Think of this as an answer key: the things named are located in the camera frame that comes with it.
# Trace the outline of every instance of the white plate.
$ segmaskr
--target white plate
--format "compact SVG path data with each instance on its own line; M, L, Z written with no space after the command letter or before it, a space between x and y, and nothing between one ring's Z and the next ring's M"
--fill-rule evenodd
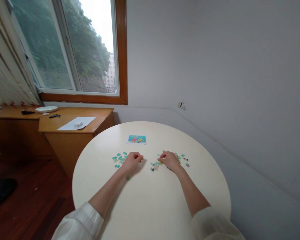
M42 112L42 113L54 112L54 111L57 111L57 110L58 110L58 107L54 107L54 106L36 108L37 112Z

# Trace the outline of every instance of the round white table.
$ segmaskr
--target round white table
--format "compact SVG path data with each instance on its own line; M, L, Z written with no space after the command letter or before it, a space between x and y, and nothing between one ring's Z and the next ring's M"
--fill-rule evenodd
M146 145L126 144L129 134L146 135ZM197 239L177 176L165 165L152 171L162 150L184 154L181 165L210 204L230 219L231 202L226 179L208 151L187 134L164 124L128 122L113 126L90 141L76 164L74 205L88 201L115 173L117 153L140 152L144 161L130 181L123 179L100 232L101 239Z

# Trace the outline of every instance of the white shirt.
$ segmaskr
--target white shirt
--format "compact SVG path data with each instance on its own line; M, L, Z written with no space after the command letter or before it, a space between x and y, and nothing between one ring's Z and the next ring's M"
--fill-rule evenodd
M88 203L65 216L53 234L52 240L96 239L103 218ZM213 207L197 212L191 221L192 228L200 240L244 240L239 230Z

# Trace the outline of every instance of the building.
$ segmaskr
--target building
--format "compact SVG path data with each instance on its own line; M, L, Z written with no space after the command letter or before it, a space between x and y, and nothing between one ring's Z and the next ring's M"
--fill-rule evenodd
M107 75L105 77L106 86L116 86L116 71L114 68L114 54L110 53L110 63Z

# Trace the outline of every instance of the window glass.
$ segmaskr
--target window glass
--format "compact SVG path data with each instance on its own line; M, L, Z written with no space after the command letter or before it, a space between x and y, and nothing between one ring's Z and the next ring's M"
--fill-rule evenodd
M11 0L42 88L72 89L48 0Z
M61 0L82 91L115 93L110 0Z

